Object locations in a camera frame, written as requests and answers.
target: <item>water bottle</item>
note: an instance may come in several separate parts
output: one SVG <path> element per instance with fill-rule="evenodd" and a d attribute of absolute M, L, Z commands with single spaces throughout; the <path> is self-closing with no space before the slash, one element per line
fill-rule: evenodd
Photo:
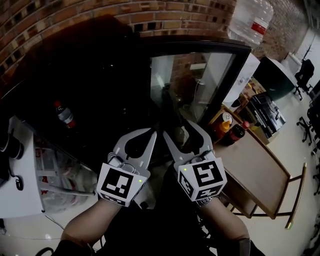
<path fill-rule="evenodd" d="M 256 48 L 262 42 L 273 15 L 273 6 L 265 0 L 237 0 L 228 36 Z"/>

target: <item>cable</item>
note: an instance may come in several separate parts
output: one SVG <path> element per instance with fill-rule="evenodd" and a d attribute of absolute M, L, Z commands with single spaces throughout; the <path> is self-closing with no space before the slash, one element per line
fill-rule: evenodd
<path fill-rule="evenodd" d="M 12 171 L 11 171 L 11 168 L 10 168 L 10 163 L 8 163 L 8 171 L 9 171 L 9 174 L 12 178 L 16 178 L 15 180 L 15 186 L 16 186 L 16 189 L 19 190 L 19 191 L 22 191 L 24 190 L 24 182 L 22 181 L 22 178 L 18 175 L 13 175 L 12 174 Z"/>
<path fill-rule="evenodd" d="M 64 227 L 63 226 L 61 226 L 58 222 L 56 222 L 55 220 L 54 220 L 54 218 L 49 218 L 47 215 L 44 215 L 47 219 L 49 219 L 50 221 L 52 221 L 53 223 L 55 223 L 55 224 L 57 224 L 60 228 L 62 228 L 62 230 L 65 230 L 64 229 Z"/>
<path fill-rule="evenodd" d="M 24 240 L 60 240 L 61 237 L 59 238 L 50 238 L 50 239 L 47 239 L 47 238 L 26 238 L 26 237 L 19 237 L 19 236 L 14 236 L 14 235 L 9 235 L 9 234 L 0 234 L 0 236 L 5 236 L 5 237 L 10 237 L 10 238 L 16 238 L 16 239 L 24 239 Z"/>
<path fill-rule="evenodd" d="M 198 79 L 198 82 L 196 83 L 195 89 L 194 89 L 194 95 L 193 95 L 194 107 L 196 107 L 196 93 L 197 93 L 197 88 L 198 88 L 198 84 L 200 83 L 200 81 L 201 81 L 201 79 Z M 196 108 L 194 108 L 193 114 L 194 114 L 195 119 L 197 120 Z"/>

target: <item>wristwatch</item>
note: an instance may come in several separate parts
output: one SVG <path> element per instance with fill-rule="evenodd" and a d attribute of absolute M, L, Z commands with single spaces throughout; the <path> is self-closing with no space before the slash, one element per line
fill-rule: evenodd
<path fill-rule="evenodd" d="M 197 205 L 199 206 L 199 207 L 201 207 L 201 206 L 205 206 L 207 203 L 209 203 L 212 199 L 214 198 L 214 196 L 212 196 L 212 197 L 207 197 L 207 198 L 205 198 L 205 199 L 200 199 L 200 200 L 197 200 L 197 201 L 195 201 L 196 203 L 197 203 Z"/>

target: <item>white wall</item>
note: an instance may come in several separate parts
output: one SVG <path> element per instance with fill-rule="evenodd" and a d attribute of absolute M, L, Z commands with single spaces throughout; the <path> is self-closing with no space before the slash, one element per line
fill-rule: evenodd
<path fill-rule="evenodd" d="M 295 56 L 300 61 L 302 61 L 311 43 L 312 43 L 312 46 L 311 46 L 310 52 L 307 54 L 305 59 L 311 60 L 312 64 L 314 65 L 313 77 L 311 77 L 308 82 L 308 84 L 314 87 L 320 80 L 320 34 L 314 33 L 309 28 L 303 39 L 302 44 L 299 47 L 299 50 L 295 53 Z"/>

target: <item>orange bottle cap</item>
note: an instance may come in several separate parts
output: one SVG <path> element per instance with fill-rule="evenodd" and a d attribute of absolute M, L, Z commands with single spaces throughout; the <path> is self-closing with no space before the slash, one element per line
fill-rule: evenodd
<path fill-rule="evenodd" d="M 225 121 L 220 124 L 219 128 L 222 132 L 226 133 L 227 131 L 229 131 L 230 125 L 231 121 Z"/>

